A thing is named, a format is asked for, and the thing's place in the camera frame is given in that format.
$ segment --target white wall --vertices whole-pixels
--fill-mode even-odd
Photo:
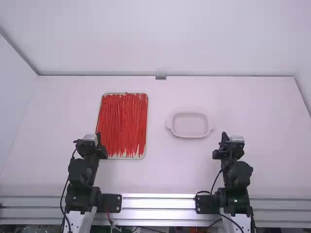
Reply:
[[[310,0],[10,0],[0,26],[43,74],[297,75],[311,109]]]
[[[31,98],[37,75],[0,35],[0,173]]]

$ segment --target uncooked spaghetti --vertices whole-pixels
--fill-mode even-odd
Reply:
[[[147,134],[146,94],[103,95],[96,132],[109,157],[139,158],[144,154]]]

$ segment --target aluminum rail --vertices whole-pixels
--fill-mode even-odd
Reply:
[[[196,214],[194,194],[122,196],[122,211],[110,214],[122,226],[208,226],[220,218]],[[311,228],[311,199],[250,200],[258,227]],[[60,224],[63,216],[59,201],[60,196],[0,196],[0,224]],[[93,225],[109,225],[106,214],[97,213]]]

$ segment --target black cable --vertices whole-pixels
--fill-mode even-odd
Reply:
[[[150,230],[150,231],[153,231],[153,232],[165,233],[165,232],[161,232],[161,231],[158,231],[158,230],[154,230],[154,229],[151,229],[151,228],[148,228],[148,227],[140,227],[140,228],[147,229],[147,230]]]
[[[67,184],[68,184],[68,178],[66,180],[66,183],[65,183],[65,186],[64,186],[64,189],[63,189],[63,193],[62,193],[62,197],[60,198],[60,210],[61,212],[63,213],[63,216],[64,218],[66,219],[67,223],[68,223],[68,228],[69,228],[69,233],[71,233],[71,227],[70,227],[70,222],[66,216],[66,210],[64,211],[63,210],[63,206],[62,206],[62,202],[63,202],[63,197],[64,197],[64,193],[65,193],[65,189],[67,187]]]
[[[76,151],[77,151],[77,149],[75,149],[75,150],[73,151],[71,158],[74,157],[74,154],[75,154]],[[68,223],[69,233],[71,233],[70,222],[69,222],[69,219],[68,219],[67,216],[66,216],[66,209],[63,210],[63,206],[62,206],[63,197],[64,197],[64,193],[65,193],[67,184],[68,184],[68,177],[67,177],[67,180],[66,180],[64,189],[63,189],[62,197],[60,198],[60,210],[61,210],[61,212],[62,212],[62,214],[63,214],[63,216],[64,216],[63,221],[62,221],[62,225],[63,225],[63,227],[65,227],[65,221],[64,221],[64,219],[65,219],[65,220],[67,221],[67,223]]]
[[[221,221],[221,220],[222,220],[222,219],[220,218],[220,219],[214,221],[214,222],[213,222],[212,224],[210,224],[207,228],[210,228],[210,227],[214,226],[217,222],[219,222],[219,221]]]
[[[128,231],[122,231],[122,232],[124,232],[124,233],[134,233],[134,232],[137,230],[137,228],[138,228],[138,227],[136,227],[135,230],[133,230],[133,231],[131,231],[131,232],[128,232]]]
[[[62,224],[60,225],[60,233],[64,231],[65,217],[63,217]]]
[[[205,191],[205,190],[202,190],[202,191],[197,192],[197,193],[195,194],[195,196],[194,196],[194,199],[195,199],[195,200],[197,200],[198,194],[200,194],[200,193],[207,193],[207,194],[210,194],[210,192]]]
[[[257,227],[256,227],[256,223],[255,223],[255,219],[254,219],[254,211],[253,208],[251,207],[252,210],[252,215],[251,215],[251,226],[253,225],[253,228],[255,229],[255,231],[257,232]]]
[[[226,218],[226,219],[228,219],[230,222],[233,222],[233,223],[240,229],[240,231],[241,231],[242,233],[244,233],[242,227],[240,227],[238,223],[236,223],[235,221],[233,221],[233,220],[230,219],[229,217],[227,217],[227,216],[225,216],[225,215],[222,215],[221,213],[219,213],[219,215],[222,216],[222,217],[224,217],[224,218]]]
[[[221,170],[218,172],[218,174],[217,174],[217,176],[216,176],[216,178],[215,178],[215,180],[214,180],[214,183],[213,183],[212,188],[211,188],[211,190],[210,190],[210,196],[211,196],[211,197],[213,197],[213,195],[212,195],[212,193],[213,193],[213,188],[214,188],[214,186],[215,186],[215,183],[216,183],[216,181],[217,181],[219,175],[222,173],[222,171],[223,171],[223,170],[221,169]],[[226,219],[228,219],[228,220],[231,221],[232,223],[234,223],[234,224],[240,229],[240,231],[241,231],[242,233],[244,233],[242,227],[240,227],[238,223],[236,223],[236,222],[233,221],[232,219],[228,218],[227,216],[221,214],[220,212],[219,212],[219,215],[222,216],[222,217],[224,217],[224,218],[226,218]]]
[[[217,174],[217,176],[216,176],[216,178],[215,178],[215,180],[214,180],[214,183],[213,183],[213,185],[212,185],[212,188],[210,189],[210,195],[213,195],[213,189],[214,189],[214,186],[215,186],[215,183],[216,183],[216,181],[217,181],[217,179],[218,179],[218,177],[219,177],[219,175],[222,173],[222,169],[218,172],[218,174]]]

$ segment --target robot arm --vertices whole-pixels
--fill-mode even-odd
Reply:
[[[70,184],[67,187],[63,233],[89,233],[97,212],[119,213],[122,196],[102,194],[94,181],[100,159],[107,159],[107,151],[100,144],[100,134],[87,134],[74,141],[81,158],[72,157],[68,167]],[[195,197],[197,214],[220,214],[227,233],[254,233],[256,230],[247,186],[253,168],[238,161],[243,155],[244,139],[229,138],[225,132],[212,158],[221,160],[225,186],[213,195]],[[109,219],[112,228],[121,228]]]
[[[68,166],[67,194],[63,233],[89,233],[97,212],[119,213],[122,196],[102,194],[94,181],[99,160],[107,159],[107,151],[100,144],[100,133],[86,134],[74,141],[81,158],[72,156]]]
[[[224,228],[227,233],[254,232],[256,227],[247,192],[253,168],[238,161],[244,155],[244,139],[240,136],[229,138],[223,132],[219,145],[212,158],[221,161],[225,187],[219,188],[214,198],[220,208]]]

